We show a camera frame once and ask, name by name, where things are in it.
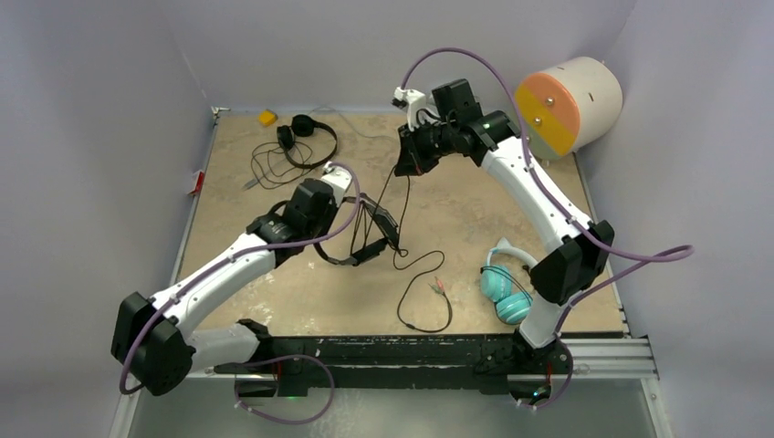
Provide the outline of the teal cat-ear headphones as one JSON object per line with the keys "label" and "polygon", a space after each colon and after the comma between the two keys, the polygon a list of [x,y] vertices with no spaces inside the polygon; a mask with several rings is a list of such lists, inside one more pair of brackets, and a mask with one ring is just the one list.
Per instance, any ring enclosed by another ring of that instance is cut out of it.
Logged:
{"label": "teal cat-ear headphones", "polygon": [[537,265],[538,261],[527,251],[512,245],[505,237],[501,237],[495,246],[488,250],[486,261],[479,269],[480,291],[493,303],[498,320],[507,325],[518,325],[531,310],[533,297],[507,266],[492,263],[494,255],[515,257],[522,263],[522,268],[527,273]]}

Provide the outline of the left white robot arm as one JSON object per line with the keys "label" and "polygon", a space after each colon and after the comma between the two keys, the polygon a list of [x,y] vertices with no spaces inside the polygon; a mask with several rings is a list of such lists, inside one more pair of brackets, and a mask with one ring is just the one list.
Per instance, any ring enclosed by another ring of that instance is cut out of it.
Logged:
{"label": "left white robot arm", "polygon": [[308,245],[331,237],[347,182],[307,179],[290,200],[257,217],[216,259],[151,297],[134,292],[118,310],[111,355],[121,365],[120,392],[142,388],[158,396],[192,371],[239,363],[259,373],[272,349],[254,322],[201,330],[203,320],[253,280],[270,273]]}

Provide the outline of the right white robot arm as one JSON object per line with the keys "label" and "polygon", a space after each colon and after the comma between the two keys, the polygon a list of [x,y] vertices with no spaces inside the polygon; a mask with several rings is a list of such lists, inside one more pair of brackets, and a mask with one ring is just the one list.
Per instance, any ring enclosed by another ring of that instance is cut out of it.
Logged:
{"label": "right white robot arm", "polygon": [[512,358],[522,370],[533,371],[549,356],[547,346],[557,337],[570,300],[591,287],[607,262],[606,245],[614,231],[606,221],[595,223],[570,201],[524,149],[521,132],[505,112],[484,114],[467,80],[457,79],[433,90],[437,115],[428,121],[426,96],[415,89],[396,88],[392,104],[407,121],[398,129],[400,155],[394,173],[419,176],[446,155],[470,158],[504,187],[539,233],[546,256],[529,271],[537,295],[518,329]]}

